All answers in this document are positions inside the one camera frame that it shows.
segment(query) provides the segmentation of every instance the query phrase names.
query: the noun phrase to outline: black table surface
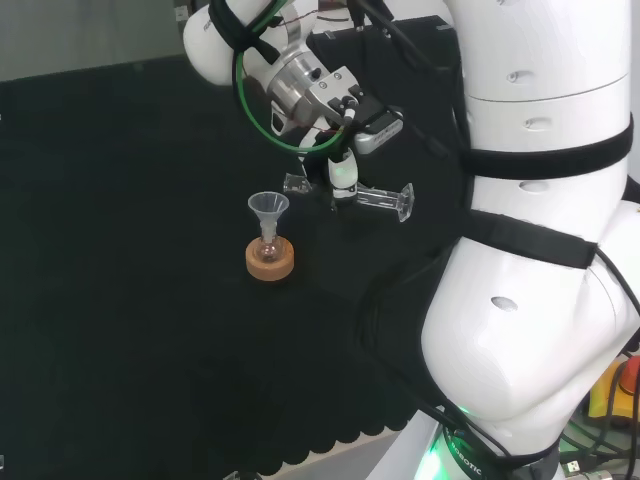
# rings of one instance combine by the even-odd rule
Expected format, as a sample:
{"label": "black table surface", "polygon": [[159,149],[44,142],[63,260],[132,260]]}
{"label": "black table surface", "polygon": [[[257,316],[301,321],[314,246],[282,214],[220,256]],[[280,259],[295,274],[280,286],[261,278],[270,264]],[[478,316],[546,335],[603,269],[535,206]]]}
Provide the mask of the black table surface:
{"label": "black table surface", "polygon": [[[455,33],[442,23],[403,28],[450,65]],[[385,101],[452,142],[450,92],[371,37],[370,78]],[[361,74],[352,36],[320,44],[329,67]],[[266,120],[264,99],[252,103]],[[405,224],[292,197],[280,227],[296,269],[267,286],[244,265],[258,235],[246,201],[280,190],[298,160],[185,58],[0,84],[0,115],[6,478],[270,474],[413,415],[354,344],[353,317],[374,275],[457,235],[455,162],[430,157],[408,131],[362,162],[377,187],[413,182]]]}

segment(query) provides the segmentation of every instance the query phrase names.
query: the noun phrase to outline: yellow object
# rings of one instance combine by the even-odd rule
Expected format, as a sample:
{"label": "yellow object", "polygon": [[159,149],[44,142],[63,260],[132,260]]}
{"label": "yellow object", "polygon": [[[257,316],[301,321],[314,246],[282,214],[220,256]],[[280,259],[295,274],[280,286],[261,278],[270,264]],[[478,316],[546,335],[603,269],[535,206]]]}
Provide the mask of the yellow object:
{"label": "yellow object", "polygon": [[[589,401],[590,418],[602,419],[607,415],[607,403],[609,402],[609,390],[611,390],[613,374],[621,363],[612,363],[591,389]],[[620,386],[616,388],[615,395],[613,417],[633,419],[633,395],[625,393]]]}

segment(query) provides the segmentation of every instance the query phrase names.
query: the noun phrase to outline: red button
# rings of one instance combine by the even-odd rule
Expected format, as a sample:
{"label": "red button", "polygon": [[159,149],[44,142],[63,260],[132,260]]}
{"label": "red button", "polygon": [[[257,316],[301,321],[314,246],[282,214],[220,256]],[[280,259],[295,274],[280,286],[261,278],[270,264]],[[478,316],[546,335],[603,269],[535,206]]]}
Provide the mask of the red button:
{"label": "red button", "polygon": [[620,388],[629,395],[633,395],[636,390],[638,370],[640,370],[640,357],[631,357],[620,377]]}

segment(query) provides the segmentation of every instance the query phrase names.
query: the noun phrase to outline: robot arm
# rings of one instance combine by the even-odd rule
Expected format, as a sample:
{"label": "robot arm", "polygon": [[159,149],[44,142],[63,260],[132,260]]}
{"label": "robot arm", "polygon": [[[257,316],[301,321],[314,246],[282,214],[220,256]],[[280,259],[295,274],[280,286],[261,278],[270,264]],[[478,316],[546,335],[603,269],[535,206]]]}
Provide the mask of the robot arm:
{"label": "robot arm", "polygon": [[[460,40],[472,149],[507,156],[514,164],[524,158],[540,171],[536,159],[548,165],[548,158],[560,162],[580,148],[594,155],[587,153],[597,150],[591,147],[629,129],[631,0],[447,3]],[[269,5],[229,2],[245,25]],[[286,2],[280,13],[284,28],[269,28],[260,37],[278,51],[275,62],[247,52],[246,73],[277,105],[279,133],[288,121],[360,128],[375,105],[346,68],[328,71],[306,47],[316,8],[316,0]],[[230,84],[233,51],[212,28],[207,9],[189,21],[185,47],[205,78]],[[386,113],[378,104],[376,114]],[[386,137],[397,128],[393,119],[383,129]],[[310,134],[305,142],[314,138]],[[337,175],[351,153],[345,146],[329,159],[336,169],[335,198],[356,194],[357,168],[348,169],[345,183]],[[554,444],[580,400],[640,327],[629,295],[640,294],[640,207],[620,202],[627,158],[586,171],[580,159],[573,163],[573,174],[554,175],[548,168],[546,176],[519,177],[505,173],[514,169],[505,169],[504,161],[502,172],[475,172],[472,209],[599,244],[631,290],[597,257],[579,269],[463,238],[421,332],[426,366],[466,415],[468,431],[487,433],[500,444],[500,455],[543,452],[546,457],[539,458],[551,466],[539,472],[539,480],[564,478],[557,457],[549,456]],[[487,478],[482,469],[465,468],[469,452],[452,447],[447,435],[440,434],[434,447],[446,472],[433,478]]]}
{"label": "robot arm", "polygon": [[[333,136],[325,132],[337,131],[342,136],[336,142],[337,148],[326,151],[333,199],[356,198],[359,203],[371,205],[368,192],[358,196],[356,155],[377,150],[402,130],[403,122],[397,113],[367,95],[347,68],[330,72],[309,50],[306,39],[315,24],[317,0],[231,1],[228,7],[247,25],[279,3],[282,8],[272,26],[260,36],[261,42],[277,52],[277,59],[269,62],[256,49],[249,49],[242,58],[244,73],[255,78],[271,100],[271,130],[275,135],[282,136],[297,126],[311,128],[299,147],[301,152],[321,149],[323,142]],[[211,20],[209,7],[189,19],[184,42],[191,63],[205,79],[216,85],[232,83],[234,51]],[[412,203],[412,196],[406,202]],[[390,208],[389,205],[380,202],[375,206]]]}

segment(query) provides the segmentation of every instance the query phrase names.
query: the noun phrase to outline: green cable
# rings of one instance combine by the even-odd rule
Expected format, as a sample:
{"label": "green cable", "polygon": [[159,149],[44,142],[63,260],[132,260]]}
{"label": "green cable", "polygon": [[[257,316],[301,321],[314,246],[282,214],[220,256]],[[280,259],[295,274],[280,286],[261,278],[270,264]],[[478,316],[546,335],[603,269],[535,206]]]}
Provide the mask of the green cable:
{"label": "green cable", "polygon": [[253,126],[256,127],[258,129],[258,131],[260,133],[262,133],[262,135],[264,135],[267,140],[269,140],[270,142],[276,144],[277,146],[284,148],[285,150],[289,150],[291,152],[295,152],[295,153],[314,153],[314,152],[319,152],[322,150],[326,150],[327,148],[331,147],[332,145],[334,145],[339,139],[340,137],[342,137],[342,131],[343,129],[341,128],[340,131],[338,133],[336,133],[331,140],[321,144],[321,145],[316,145],[315,147],[310,147],[310,148],[300,148],[300,147],[294,147],[293,145],[289,145],[288,143],[284,143],[282,141],[280,141],[279,139],[277,139],[276,137],[274,137],[273,135],[271,135],[269,132],[267,132],[262,125],[260,125],[260,123],[256,120],[256,118],[253,116],[253,114],[251,113],[251,110],[249,110],[249,105],[247,104],[247,99],[245,97],[244,94],[244,82],[242,80],[242,75],[243,75],[243,69],[242,69],[242,61],[244,59],[244,53],[240,53],[238,54],[238,59],[236,61],[236,77],[238,79],[238,97],[240,98],[240,103],[242,104],[242,108],[244,109],[244,112],[247,114],[247,117],[249,118],[249,120],[251,121],[251,123],[253,123]]}
{"label": "green cable", "polygon": [[271,19],[275,17],[276,14],[280,11],[280,9],[286,5],[287,1],[288,0],[280,0],[278,3],[276,3],[269,11],[269,13],[255,27],[253,27],[253,33],[257,33],[264,27],[266,27]]}
{"label": "green cable", "polygon": [[[279,0],[274,6],[273,8],[269,11],[269,13],[267,15],[265,15],[265,17],[258,22],[258,24],[253,27],[253,32],[259,32],[260,30],[262,30],[264,27],[267,26],[267,24],[271,21],[271,19],[273,17],[276,16],[276,14],[280,11],[280,9],[282,7],[284,7],[286,5],[288,0]],[[331,147],[333,144],[335,144],[340,137],[342,136],[342,128],[340,129],[340,131],[334,135],[331,140],[323,143],[322,145],[317,145],[315,147],[311,147],[311,148],[300,148],[300,147],[295,147],[293,145],[289,145],[288,143],[284,143],[282,141],[280,141],[278,138],[274,137],[273,135],[271,135],[269,132],[267,132],[262,125],[260,125],[260,123],[258,123],[258,121],[256,120],[256,118],[253,116],[253,114],[251,113],[251,110],[249,109],[249,105],[247,104],[247,99],[245,97],[244,94],[244,82],[243,82],[243,68],[242,68],[242,62],[244,59],[244,53],[240,53],[238,55],[238,60],[236,62],[235,68],[236,68],[236,78],[238,79],[238,96],[240,97],[240,103],[242,104],[242,108],[244,109],[244,113],[246,113],[247,118],[249,118],[249,120],[251,121],[251,123],[253,123],[253,126],[256,127],[258,129],[258,131],[260,133],[262,133],[262,135],[264,135],[266,137],[267,140],[269,140],[270,142],[276,144],[277,146],[284,148],[285,150],[289,150],[291,152],[295,152],[295,153],[313,153],[313,152],[319,152],[321,150],[325,150],[326,148]]]}

